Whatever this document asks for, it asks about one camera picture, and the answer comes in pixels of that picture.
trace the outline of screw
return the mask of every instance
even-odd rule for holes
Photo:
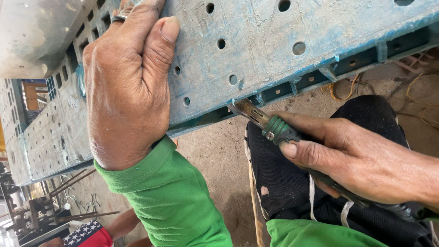
[[[265,137],[267,137],[267,139],[269,139],[270,141],[272,141],[274,139],[274,134],[272,132],[268,132]]]

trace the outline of left hand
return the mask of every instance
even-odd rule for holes
[[[104,169],[134,166],[168,129],[168,70],[180,21],[158,20],[164,4],[122,0],[126,21],[84,49],[90,149]]]
[[[41,244],[38,247],[63,247],[63,246],[64,246],[64,240],[62,238],[55,238]]]

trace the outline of black trousers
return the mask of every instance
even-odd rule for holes
[[[336,117],[349,119],[408,148],[404,131],[396,122],[396,113],[381,96],[364,95],[351,99],[331,118]],[[268,219],[311,219],[308,172],[287,160],[279,147],[262,136],[261,129],[252,122],[247,125],[247,133],[256,188]],[[340,216],[346,202],[347,199],[343,197],[335,199],[316,187],[314,215],[317,221],[342,225]],[[407,204],[412,210],[421,209],[418,203]],[[364,209],[353,205],[349,210],[347,222],[350,228],[391,247],[433,246],[432,231],[428,222],[407,222],[374,205]]]

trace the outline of plastic welding tool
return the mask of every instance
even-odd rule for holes
[[[265,112],[257,108],[249,99],[243,99],[234,102],[233,104],[227,105],[227,107],[230,108],[230,110],[236,115],[242,115],[248,118],[257,126],[259,126],[259,128],[262,129],[262,135],[265,136],[268,140],[272,141],[275,145],[280,145],[283,142],[290,141],[299,142],[300,140],[317,142],[309,135],[306,135],[289,126],[278,116],[270,116],[266,114]],[[416,220],[420,220],[419,216],[415,215],[414,212],[412,212],[411,208],[408,207],[405,203],[382,204],[373,202],[350,192],[349,190],[338,184],[336,181],[334,181],[330,176],[320,171],[316,171],[310,168],[305,169],[311,174],[314,179],[318,179],[324,184],[340,192],[361,208],[368,207],[373,203],[381,208],[387,209],[395,213],[396,215],[407,221],[413,222]]]

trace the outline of ring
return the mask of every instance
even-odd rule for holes
[[[113,23],[115,21],[124,22],[127,18],[128,18],[128,16],[126,16],[126,15],[115,15],[115,16],[111,17],[111,23]]]

